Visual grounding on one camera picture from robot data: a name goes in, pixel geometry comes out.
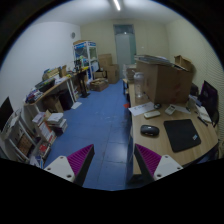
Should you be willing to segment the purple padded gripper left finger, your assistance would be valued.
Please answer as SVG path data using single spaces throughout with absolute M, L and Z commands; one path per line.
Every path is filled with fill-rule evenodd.
M 94 154 L 94 145 L 90 144 L 69 156 L 59 156 L 45 171 L 82 186 Z

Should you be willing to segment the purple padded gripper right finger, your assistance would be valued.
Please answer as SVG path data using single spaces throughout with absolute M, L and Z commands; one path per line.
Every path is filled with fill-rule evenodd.
M 169 155 L 161 156 L 139 144 L 135 145 L 134 155 L 146 184 L 160 180 L 182 169 L 182 166 Z

